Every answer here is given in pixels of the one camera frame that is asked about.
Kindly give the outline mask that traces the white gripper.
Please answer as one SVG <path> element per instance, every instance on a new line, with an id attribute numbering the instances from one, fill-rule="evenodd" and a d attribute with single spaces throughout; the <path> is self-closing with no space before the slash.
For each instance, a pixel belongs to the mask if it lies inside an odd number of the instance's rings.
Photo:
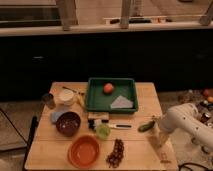
<path id="1" fill-rule="evenodd" d="M 153 116 L 152 120 L 158 125 L 159 128 L 158 141 L 159 146 L 162 147 L 169 139 L 169 132 L 165 126 L 165 119 L 163 116 Z"/>

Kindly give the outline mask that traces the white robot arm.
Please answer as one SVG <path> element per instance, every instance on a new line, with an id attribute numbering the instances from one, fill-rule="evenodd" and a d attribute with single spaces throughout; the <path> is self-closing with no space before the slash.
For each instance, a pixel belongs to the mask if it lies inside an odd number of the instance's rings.
<path id="1" fill-rule="evenodd" d="M 185 103 L 170 107 L 162 116 L 153 116 L 160 130 L 159 145 L 163 146 L 169 135 L 180 128 L 213 151 L 213 129 L 197 120 L 197 114 L 198 109 L 193 103 Z"/>

